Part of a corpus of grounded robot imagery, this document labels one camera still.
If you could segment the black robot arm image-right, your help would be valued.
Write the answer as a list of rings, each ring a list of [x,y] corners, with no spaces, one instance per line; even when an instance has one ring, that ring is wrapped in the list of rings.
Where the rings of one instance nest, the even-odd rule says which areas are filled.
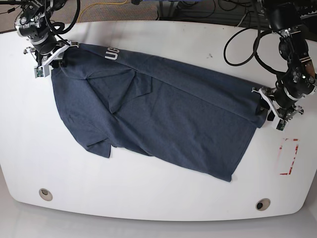
[[[242,66],[255,59],[260,66],[276,76],[272,88],[229,75],[218,74],[217,92],[208,97],[217,112],[237,119],[248,132],[261,128],[266,120],[280,131],[283,131],[290,120],[303,114],[299,100],[312,95],[317,90],[317,73],[309,56],[309,47],[302,33],[300,7],[315,6],[313,0],[253,0],[254,14],[258,14],[258,6],[268,21],[263,27],[260,16],[256,17],[257,37],[252,46],[252,54]],[[278,71],[264,63],[257,52],[260,40],[269,34],[279,36],[278,51],[287,62],[285,72]]]

